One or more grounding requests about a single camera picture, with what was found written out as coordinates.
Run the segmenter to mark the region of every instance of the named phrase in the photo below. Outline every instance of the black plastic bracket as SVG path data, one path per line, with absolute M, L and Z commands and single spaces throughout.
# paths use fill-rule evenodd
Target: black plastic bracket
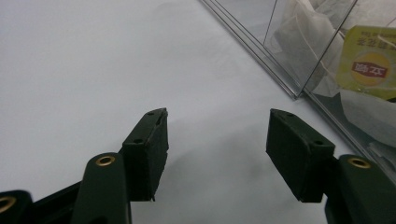
M 334 144 L 297 116 L 272 109 L 267 154 L 297 200 L 326 194 L 330 224 L 396 223 L 396 188 L 378 166 L 359 156 L 337 160 Z
M 119 153 L 88 162 L 82 182 L 35 203 L 24 190 L 0 193 L 0 223 L 67 224 L 72 216 L 72 223 L 132 223 L 129 201 L 154 200 L 160 183 L 169 148 L 167 116 L 166 108 L 146 113 Z

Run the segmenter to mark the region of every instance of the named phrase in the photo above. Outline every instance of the white table surface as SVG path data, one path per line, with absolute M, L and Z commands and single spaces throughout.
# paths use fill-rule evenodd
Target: white table surface
M 116 152 L 167 107 L 169 157 L 134 223 L 326 223 L 265 153 L 270 108 L 350 153 L 306 99 L 292 101 L 198 0 L 0 1 L 0 191 L 39 200 Z

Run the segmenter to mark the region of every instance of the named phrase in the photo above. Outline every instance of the clear plastic box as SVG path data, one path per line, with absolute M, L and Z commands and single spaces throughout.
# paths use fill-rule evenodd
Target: clear plastic box
M 396 27 L 396 1 L 202 1 L 292 98 L 311 98 L 356 151 L 396 184 L 396 98 L 352 91 L 336 81 L 348 31 L 356 25 Z M 384 41 L 378 46 L 394 50 L 389 54 L 396 58 L 396 41 Z M 372 48 L 367 44 L 365 51 Z M 389 74 L 394 80 L 387 88 L 396 91 L 395 64 Z

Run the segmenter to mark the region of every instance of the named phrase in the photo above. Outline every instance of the yellow package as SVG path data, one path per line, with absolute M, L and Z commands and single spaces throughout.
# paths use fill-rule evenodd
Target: yellow package
M 347 90 L 396 98 L 396 29 L 355 26 L 346 34 L 336 81 Z

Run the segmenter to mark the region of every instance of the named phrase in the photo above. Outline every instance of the brass screw insert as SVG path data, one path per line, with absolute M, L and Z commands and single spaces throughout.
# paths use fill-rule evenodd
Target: brass screw insert
M 368 161 L 364 161 L 362 159 L 358 159 L 358 158 L 350 158 L 349 160 L 347 160 L 350 164 L 359 167 L 361 169 L 370 169 L 371 168 L 371 164 Z
M 113 163 L 116 158 L 112 156 L 104 156 L 96 160 L 96 165 L 98 166 L 108 166 L 109 164 Z
M 0 214 L 6 212 L 10 207 L 12 207 L 17 199 L 12 196 L 5 196 L 0 198 Z

